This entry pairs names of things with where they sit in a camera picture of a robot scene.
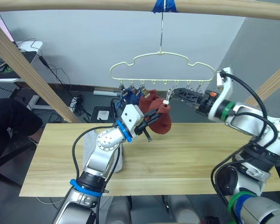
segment black pants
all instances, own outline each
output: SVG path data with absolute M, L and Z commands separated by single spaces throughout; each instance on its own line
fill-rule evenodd
M 42 120 L 13 99 L 0 99 L 0 157 L 9 142 L 9 127 L 30 136 L 42 126 Z

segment wooden board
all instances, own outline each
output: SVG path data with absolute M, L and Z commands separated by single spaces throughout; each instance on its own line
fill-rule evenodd
M 0 0 L 0 12 L 42 9 L 149 11 L 156 0 Z M 181 13 L 236 15 L 280 20 L 280 4 L 254 0 L 175 0 Z
M 20 196 L 64 196 L 70 179 L 75 178 L 71 157 L 74 140 L 83 131 L 101 125 L 47 124 Z M 211 170 L 250 138 L 215 123 L 172 124 L 165 135 L 148 132 L 152 142 L 141 135 L 123 145 L 123 169 L 108 183 L 108 195 L 215 193 L 210 183 Z M 83 140 L 78 142 L 76 152 L 81 164 Z M 280 179 L 273 168 L 265 191 L 276 190 L 280 190 Z
M 276 71 L 275 74 L 272 75 L 256 93 L 259 95 L 261 100 L 265 102 L 269 96 L 271 96 L 274 92 L 276 92 L 280 88 L 280 68 Z M 253 97 L 245 100 L 246 104 L 251 106 L 259 106 L 256 100 Z
M 66 121 L 80 123 L 78 117 L 65 105 L 58 95 L 37 73 L 23 54 L 9 40 L 0 28 L 0 57 L 50 106 Z

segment wooden beam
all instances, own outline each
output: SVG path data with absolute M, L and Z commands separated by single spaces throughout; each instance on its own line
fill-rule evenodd
M 42 79 L 37 71 L 26 60 L 17 47 L 9 40 L 0 28 L 0 56 L 25 82 L 66 121 L 81 123 L 65 103 Z
M 259 95 L 262 101 L 266 101 L 269 96 L 271 96 L 277 89 L 280 88 L 280 68 L 272 75 L 256 93 Z M 258 103 L 253 97 L 245 100 L 246 104 L 251 106 L 258 106 Z
M 156 0 L 0 0 L 0 12 L 43 9 L 152 11 Z M 254 0 L 175 0 L 181 13 L 280 20 L 280 4 Z

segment clothes hanger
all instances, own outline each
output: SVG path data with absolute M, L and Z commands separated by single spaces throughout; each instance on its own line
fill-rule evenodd
M 181 82 L 186 82 L 187 86 L 190 85 L 192 82 L 199 82 L 199 85 L 201 86 L 203 82 L 209 82 L 211 81 L 215 74 L 216 74 L 216 71 L 215 69 L 213 69 L 210 65 L 208 64 L 205 64 L 205 63 L 202 63 L 202 62 L 195 62 L 193 64 L 190 64 L 189 63 L 189 59 L 184 56 L 184 55 L 181 55 L 181 54 L 177 54 L 177 53 L 172 53 L 172 52 L 165 52 L 165 51 L 162 51 L 162 40 L 163 40 L 163 13 L 166 11 L 166 0 L 164 0 L 164 8 L 163 8 L 163 12 L 162 12 L 162 20 L 161 20 L 161 41 L 160 41 L 160 50 L 158 52 L 155 52 L 155 53 L 148 53 L 148 54 L 143 54 L 143 55 L 138 55 L 136 57 L 134 57 L 133 59 L 133 63 L 129 64 L 127 62 L 120 62 L 120 63 L 117 63 L 117 64 L 114 64 L 111 68 L 110 68 L 110 77 L 112 79 L 115 79 L 115 80 L 119 80 L 120 83 L 123 83 L 123 81 L 130 81 L 132 84 L 134 83 L 134 81 L 141 81 L 142 84 L 144 84 L 146 81 L 151 81 L 153 84 L 156 84 L 156 82 L 158 81 L 162 81 L 164 84 L 167 84 L 168 82 L 170 81 L 173 81 L 175 82 L 175 84 L 179 84 Z M 115 67 L 117 66 L 120 66 L 122 64 L 125 64 L 126 66 L 128 67 L 131 67 L 131 66 L 134 66 L 136 64 L 136 60 L 139 59 L 139 58 L 142 58 L 142 57 L 146 57 L 146 56 L 151 56 L 151 55 L 173 55 L 173 56 L 178 56 L 178 57 L 181 57 L 183 59 L 186 60 L 186 64 L 187 66 L 190 66 L 190 67 L 194 67 L 196 65 L 202 65 L 202 66 L 205 66 L 207 68 L 209 68 L 211 71 L 212 71 L 212 76 L 209 78 L 209 79 L 143 79 L 143 78 L 117 78 L 117 77 L 114 77 L 113 74 L 112 74 L 112 71 Z

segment green ring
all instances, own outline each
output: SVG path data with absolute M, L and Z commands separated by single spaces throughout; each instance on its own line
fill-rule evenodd
M 229 110 L 231 108 L 233 108 L 235 105 L 235 102 L 229 102 L 229 104 L 227 104 L 227 106 L 223 109 L 222 111 L 222 115 L 221 115 L 221 121 L 225 121 L 226 120 L 226 117 L 227 117 L 227 114 L 229 112 Z
M 231 200 L 229 201 L 228 203 L 228 206 L 227 206 L 227 211 L 229 213 L 231 213 L 231 209 L 232 209 L 232 206 L 234 205 L 234 203 L 238 200 L 239 197 L 241 197 L 242 195 L 252 195 L 252 196 L 256 196 L 255 194 L 253 193 L 250 193 L 248 191 L 241 191 L 241 192 L 238 192 L 237 194 L 235 194 Z

